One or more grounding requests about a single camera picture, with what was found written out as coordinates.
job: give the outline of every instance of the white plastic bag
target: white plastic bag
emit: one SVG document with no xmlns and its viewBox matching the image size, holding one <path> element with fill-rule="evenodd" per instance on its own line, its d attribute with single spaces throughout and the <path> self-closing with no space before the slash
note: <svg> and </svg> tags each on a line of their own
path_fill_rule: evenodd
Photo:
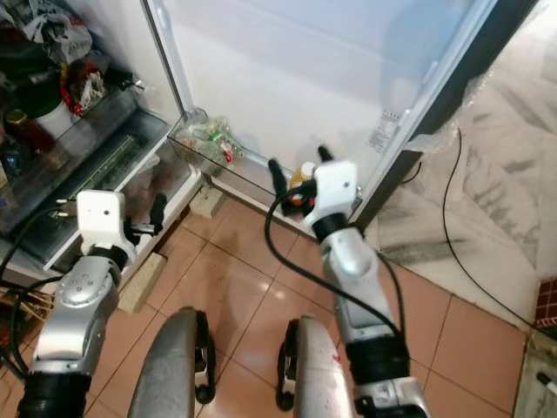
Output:
<svg viewBox="0 0 557 418">
<path fill-rule="evenodd" d="M 0 16 L 33 42 L 42 44 L 57 64 L 84 57 L 93 44 L 91 34 L 77 16 L 48 0 L 0 0 Z"/>
</svg>

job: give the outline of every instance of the orange bottle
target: orange bottle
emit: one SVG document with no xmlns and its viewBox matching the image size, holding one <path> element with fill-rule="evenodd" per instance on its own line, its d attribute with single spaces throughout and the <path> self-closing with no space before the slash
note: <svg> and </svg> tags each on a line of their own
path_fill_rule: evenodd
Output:
<svg viewBox="0 0 557 418">
<path fill-rule="evenodd" d="M 313 172 L 315 171 L 315 164 L 308 161 L 296 170 L 290 179 L 290 188 L 293 189 L 302 185 L 304 181 L 311 180 L 313 178 Z M 304 203 L 304 197 L 300 194 L 295 194 L 290 197 L 290 201 L 295 206 L 301 206 Z"/>
</svg>

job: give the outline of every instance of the black joint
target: black joint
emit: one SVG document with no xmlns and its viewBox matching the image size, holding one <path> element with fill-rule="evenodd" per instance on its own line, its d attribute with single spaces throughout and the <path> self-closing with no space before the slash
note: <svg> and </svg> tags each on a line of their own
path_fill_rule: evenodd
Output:
<svg viewBox="0 0 557 418">
<path fill-rule="evenodd" d="M 166 208 L 166 204 L 168 203 L 168 199 L 162 193 L 159 193 L 155 197 L 155 201 L 153 202 L 153 206 L 151 207 L 151 213 L 149 214 L 150 223 L 151 225 L 155 226 L 155 234 L 159 233 L 163 229 L 163 220 L 164 220 L 164 209 Z"/>
<path fill-rule="evenodd" d="M 86 374 L 31 374 L 17 407 L 19 418 L 79 417 L 91 385 Z"/>
<path fill-rule="evenodd" d="M 323 242 L 332 233 L 348 227 L 348 221 L 343 213 L 334 213 L 321 218 L 312 226 L 315 236 L 319 242 Z"/>
<path fill-rule="evenodd" d="M 128 254 L 122 248 L 118 246 L 111 246 L 110 248 L 102 248 L 100 246 L 94 246 L 87 253 L 87 255 L 96 255 L 98 257 L 105 257 L 116 263 L 120 270 L 123 270 L 125 263 L 128 261 Z"/>
<path fill-rule="evenodd" d="M 133 233 L 133 229 L 131 227 L 131 218 L 126 216 L 124 219 L 124 235 L 128 241 L 130 241 L 134 246 L 139 244 L 141 237 L 137 236 Z"/>
<path fill-rule="evenodd" d="M 271 172 L 272 185 L 275 188 L 277 197 L 286 194 L 286 179 L 285 175 L 282 173 L 279 162 L 275 158 L 271 158 L 267 165 L 269 166 L 269 171 Z"/>
<path fill-rule="evenodd" d="M 410 355 L 400 338 L 385 336 L 347 344 L 346 357 L 357 385 L 410 375 Z"/>
<path fill-rule="evenodd" d="M 402 405 L 392 408 L 375 408 L 370 396 L 358 398 L 355 402 L 356 412 L 364 418 L 427 418 L 418 405 Z"/>
<path fill-rule="evenodd" d="M 326 161 L 333 161 L 334 160 L 334 158 L 332 157 L 332 154 L 329 152 L 327 147 L 324 146 L 324 145 L 320 145 L 317 149 L 317 152 L 318 152 L 319 156 L 321 157 L 321 161 L 323 161 L 324 163 Z"/>
</svg>

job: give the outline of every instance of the label sticker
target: label sticker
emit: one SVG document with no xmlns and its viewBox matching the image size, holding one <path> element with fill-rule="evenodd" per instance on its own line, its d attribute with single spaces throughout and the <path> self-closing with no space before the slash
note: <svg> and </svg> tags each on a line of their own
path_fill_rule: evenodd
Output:
<svg viewBox="0 0 557 418">
<path fill-rule="evenodd" d="M 389 142 L 391 142 L 391 138 L 393 138 L 393 135 L 399 126 L 399 121 L 400 115 L 398 113 L 383 111 L 383 115 L 377 121 L 377 124 L 368 139 L 369 145 L 382 154 L 389 145 Z"/>
</svg>

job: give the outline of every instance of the marble floor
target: marble floor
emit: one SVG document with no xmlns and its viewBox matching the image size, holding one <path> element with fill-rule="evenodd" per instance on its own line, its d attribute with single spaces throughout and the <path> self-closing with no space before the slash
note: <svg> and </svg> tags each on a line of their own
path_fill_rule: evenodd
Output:
<svg viewBox="0 0 557 418">
<path fill-rule="evenodd" d="M 541 1 L 480 88 L 439 135 L 419 175 L 402 185 L 368 228 L 369 240 L 402 266 L 521 324 L 462 272 L 443 233 L 446 203 L 455 252 L 476 281 L 527 320 L 540 280 L 557 274 L 557 3 Z"/>
</svg>

